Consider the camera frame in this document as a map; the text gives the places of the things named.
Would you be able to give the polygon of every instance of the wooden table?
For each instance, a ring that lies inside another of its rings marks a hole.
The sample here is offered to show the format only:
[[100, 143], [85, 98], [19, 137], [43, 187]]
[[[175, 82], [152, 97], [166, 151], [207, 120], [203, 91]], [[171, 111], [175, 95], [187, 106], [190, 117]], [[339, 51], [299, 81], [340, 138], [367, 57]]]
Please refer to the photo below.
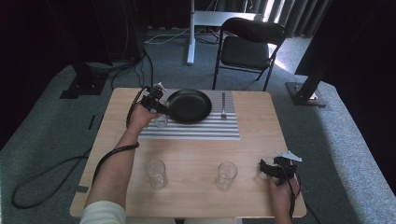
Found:
[[[139, 89], [115, 89], [93, 144], [79, 185], [90, 187], [96, 164], [125, 131], [129, 107]], [[128, 188], [128, 217], [273, 217], [268, 181], [259, 170], [260, 159], [287, 151], [271, 96], [264, 91], [232, 91], [240, 132], [239, 141], [139, 139]], [[146, 164], [160, 159], [168, 184], [154, 189]], [[223, 161], [231, 161], [238, 175], [228, 191], [215, 179]], [[88, 193], [77, 192], [70, 214], [80, 217]], [[306, 214], [303, 197], [296, 201], [295, 217]]]

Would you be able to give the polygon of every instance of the chair seat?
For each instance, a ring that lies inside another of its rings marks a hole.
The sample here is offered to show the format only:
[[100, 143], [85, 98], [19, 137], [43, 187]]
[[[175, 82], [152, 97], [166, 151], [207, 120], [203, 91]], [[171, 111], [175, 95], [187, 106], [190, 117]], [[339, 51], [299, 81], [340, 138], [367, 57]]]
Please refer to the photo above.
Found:
[[270, 66], [268, 45], [244, 40], [238, 36], [224, 39], [221, 62], [226, 65], [267, 69]]

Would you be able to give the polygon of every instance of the chair backrest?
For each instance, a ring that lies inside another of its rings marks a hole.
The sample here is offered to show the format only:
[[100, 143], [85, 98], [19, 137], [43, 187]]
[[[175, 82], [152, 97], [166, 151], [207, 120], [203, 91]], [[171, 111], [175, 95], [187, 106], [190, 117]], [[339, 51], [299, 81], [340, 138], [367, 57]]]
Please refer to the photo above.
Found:
[[282, 45], [286, 39], [286, 29], [281, 24], [264, 21], [250, 21], [243, 18], [230, 18], [221, 25], [220, 35], [230, 32], [251, 42]]

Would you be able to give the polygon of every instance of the black frying pan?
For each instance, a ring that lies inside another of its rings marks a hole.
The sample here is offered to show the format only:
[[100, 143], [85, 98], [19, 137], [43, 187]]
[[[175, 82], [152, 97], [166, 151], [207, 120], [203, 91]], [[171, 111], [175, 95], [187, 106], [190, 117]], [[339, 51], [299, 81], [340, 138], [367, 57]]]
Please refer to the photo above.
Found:
[[169, 116], [180, 123], [196, 123], [212, 110], [209, 97], [198, 90], [183, 89], [172, 93], [167, 101]]

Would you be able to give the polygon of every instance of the metal stand base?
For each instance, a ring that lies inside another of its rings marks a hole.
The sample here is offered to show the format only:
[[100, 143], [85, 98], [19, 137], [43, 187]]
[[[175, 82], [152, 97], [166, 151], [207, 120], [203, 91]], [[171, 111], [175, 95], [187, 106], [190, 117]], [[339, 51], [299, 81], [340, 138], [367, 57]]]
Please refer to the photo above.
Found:
[[303, 101], [300, 99], [300, 97], [297, 96], [297, 92], [303, 86], [303, 83], [287, 82], [286, 86], [289, 89], [291, 100], [295, 105], [314, 105], [320, 108], [326, 108], [326, 110], [331, 110], [328, 103], [324, 101], [323, 98], [321, 97], [319, 91], [315, 91], [314, 95], [311, 97], [310, 100]]
[[79, 95], [100, 95], [106, 84], [107, 77], [108, 74], [101, 74], [100, 76], [96, 76], [91, 84], [80, 86], [78, 85], [78, 76], [76, 76], [69, 89], [63, 91], [60, 98], [77, 99]]

